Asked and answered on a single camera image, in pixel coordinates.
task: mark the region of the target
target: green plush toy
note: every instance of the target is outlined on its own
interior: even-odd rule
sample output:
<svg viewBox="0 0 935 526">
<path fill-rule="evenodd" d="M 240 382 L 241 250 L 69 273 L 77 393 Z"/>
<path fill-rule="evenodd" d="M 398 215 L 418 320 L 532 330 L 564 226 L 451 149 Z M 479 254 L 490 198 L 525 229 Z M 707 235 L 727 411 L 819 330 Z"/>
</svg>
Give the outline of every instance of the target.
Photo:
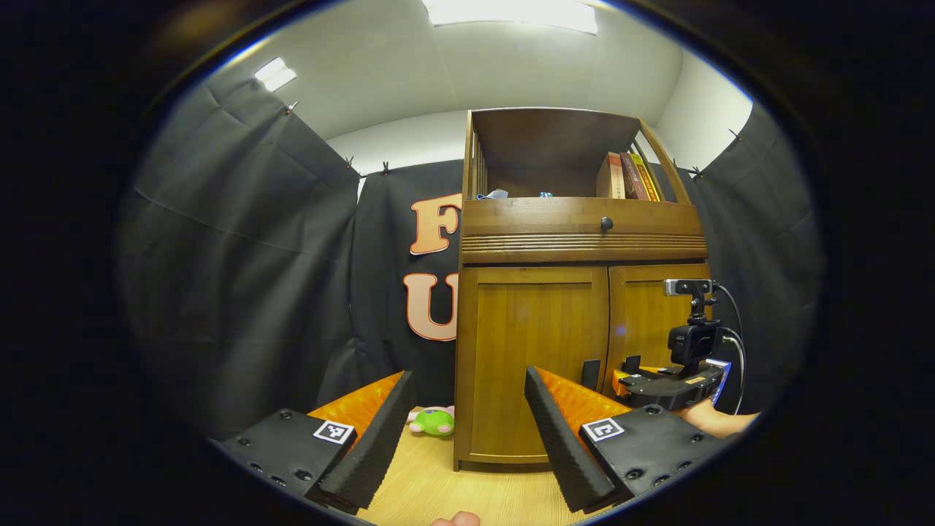
<svg viewBox="0 0 935 526">
<path fill-rule="evenodd" d="M 435 436 L 446 436 L 454 432 L 454 406 L 426 407 L 422 411 L 413 411 L 409 418 L 410 429 L 415 432 L 426 432 Z"/>
</svg>

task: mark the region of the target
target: white wall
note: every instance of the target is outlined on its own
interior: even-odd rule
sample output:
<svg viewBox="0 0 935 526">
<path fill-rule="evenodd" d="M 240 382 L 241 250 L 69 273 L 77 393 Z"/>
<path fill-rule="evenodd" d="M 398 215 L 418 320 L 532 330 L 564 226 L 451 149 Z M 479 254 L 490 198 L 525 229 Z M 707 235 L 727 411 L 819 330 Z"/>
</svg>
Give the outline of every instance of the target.
<svg viewBox="0 0 935 526">
<path fill-rule="evenodd" d="M 679 82 L 655 130 L 679 167 L 704 169 L 734 139 L 727 130 L 740 132 L 752 109 L 753 101 L 733 82 L 683 51 Z"/>
<path fill-rule="evenodd" d="M 431 113 L 377 124 L 327 141 L 341 157 L 353 155 L 352 166 L 367 175 L 381 171 L 383 161 L 390 169 L 463 159 L 466 110 Z"/>
<path fill-rule="evenodd" d="M 750 117 L 753 101 L 695 54 L 684 51 L 682 73 L 656 126 L 651 126 L 670 157 L 682 168 L 705 168 L 730 144 Z M 361 175 L 424 163 L 464 158 L 464 110 L 432 113 L 352 131 L 327 141 L 341 157 L 353 155 Z M 648 161 L 653 149 L 637 137 Z"/>
</svg>

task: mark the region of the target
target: wooden cabinet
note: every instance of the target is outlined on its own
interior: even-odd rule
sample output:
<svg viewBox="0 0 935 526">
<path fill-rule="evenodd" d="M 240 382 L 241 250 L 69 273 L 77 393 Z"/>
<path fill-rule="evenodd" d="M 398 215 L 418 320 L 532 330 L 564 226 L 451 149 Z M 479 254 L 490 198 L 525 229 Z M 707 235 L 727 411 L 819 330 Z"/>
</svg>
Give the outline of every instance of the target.
<svg viewBox="0 0 935 526">
<path fill-rule="evenodd" d="M 458 291 L 468 300 L 458 307 L 455 458 L 547 462 L 525 369 L 581 378 L 583 363 L 599 359 L 604 378 L 607 269 L 464 269 Z"/>
<path fill-rule="evenodd" d="M 677 203 L 596 197 L 607 152 L 643 154 L 638 133 Z M 476 199 L 497 188 L 510 197 Z M 546 462 L 525 368 L 580 381 L 598 359 L 597 390 L 612 394 L 625 356 L 668 364 L 690 299 L 664 296 L 662 280 L 709 276 L 698 213 L 645 122 L 586 110 L 470 111 L 462 198 L 454 469 Z"/>
</svg>

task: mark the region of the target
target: human hand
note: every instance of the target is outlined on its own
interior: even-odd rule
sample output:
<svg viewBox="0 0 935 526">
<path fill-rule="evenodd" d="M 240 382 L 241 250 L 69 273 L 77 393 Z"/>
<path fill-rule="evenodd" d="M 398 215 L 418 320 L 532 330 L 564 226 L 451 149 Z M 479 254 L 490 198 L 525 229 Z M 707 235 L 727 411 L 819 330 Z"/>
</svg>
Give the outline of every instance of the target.
<svg viewBox="0 0 935 526">
<path fill-rule="evenodd" d="M 690 407 L 672 411 L 672 414 L 681 416 L 689 424 L 718 438 L 725 438 L 730 434 L 747 429 L 747 426 L 759 416 L 759 413 L 754 415 L 721 413 L 714 409 L 711 398 L 702 400 Z"/>
<path fill-rule="evenodd" d="M 431 526 L 481 526 L 481 518 L 468 511 L 459 511 L 451 520 L 433 520 Z"/>
</svg>

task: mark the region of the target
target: black fabric backdrop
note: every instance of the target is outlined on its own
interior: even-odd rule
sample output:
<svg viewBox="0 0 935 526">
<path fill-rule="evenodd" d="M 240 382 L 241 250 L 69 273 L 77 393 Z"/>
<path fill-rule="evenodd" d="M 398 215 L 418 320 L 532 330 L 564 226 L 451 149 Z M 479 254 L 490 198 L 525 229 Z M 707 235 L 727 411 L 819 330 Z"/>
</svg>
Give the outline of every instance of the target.
<svg viewBox="0 0 935 526">
<path fill-rule="evenodd" d="M 413 371 L 416 399 L 423 406 L 454 403 L 454 341 L 427 340 L 412 331 L 403 278 L 416 272 L 435 275 L 438 282 L 431 290 L 429 312 L 436 323 L 448 323 L 452 289 L 445 277 L 458 272 L 461 235 L 460 230 L 448 234 L 442 228 L 448 248 L 412 255 L 416 212 L 411 207 L 423 199 L 459 194 L 463 166 L 458 159 L 371 174 L 357 204 L 351 299 L 358 344 L 381 368 L 378 376 L 393 370 Z M 455 212 L 460 225 L 461 211 Z"/>
<path fill-rule="evenodd" d="M 747 350 L 741 413 L 753 413 L 772 402 L 802 361 L 827 255 L 805 174 L 777 123 L 754 104 L 738 135 L 701 176 L 680 175 L 704 227 L 712 278 L 740 307 Z M 714 316 L 736 330 L 733 308 L 726 296 L 720 300 Z M 716 358 L 736 361 L 737 351 L 728 346 Z M 718 409 L 734 407 L 738 382 L 736 374 L 728 377 Z"/>
<path fill-rule="evenodd" d="M 812 202 L 803 174 L 777 124 L 754 105 L 746 126 L 710 165 L 692 179 L 680 169 L 688 195 L 698 208 L 709 248 L 712 278 L 733 294 L 741 311 L 747 348 L 742 413 L 761 411 L 797 369 L 811 329 L 825 260 Z M 446 161 L 391 170 L 367 178 L 358 203 L 352 256 L 352 310 L 359 343 L 385 371 L 417 372 L 419 404 L 453 402 L 454 342 L 418 336 L 407 322 L 403 277 L 435 275 L 431 313 L 437 323 L 451 316 L 451 289 L 444 278 L 457 272 L 459 232 L 443 252 L 413 256 L 413 202 L 448 196 L 461 189 L 463 162 Z M 662 167 L 652 164 L 661 191 L 675 200 Z M 726 295 L 714 316 L 738 329 Z M 722 347 L 715 358 L 737 363 L 738 352 Z M 733 369 L 718 401 L 732 411 L 740 395 Z"/>
<path fill-rule="evenodd" d="M 357 183 L 251 72 L 212 76 L 167 119 L 117 257 L 143 358 L 202 432 L 224 439 L 371 378 L 349 312 Z"/>
</svg>

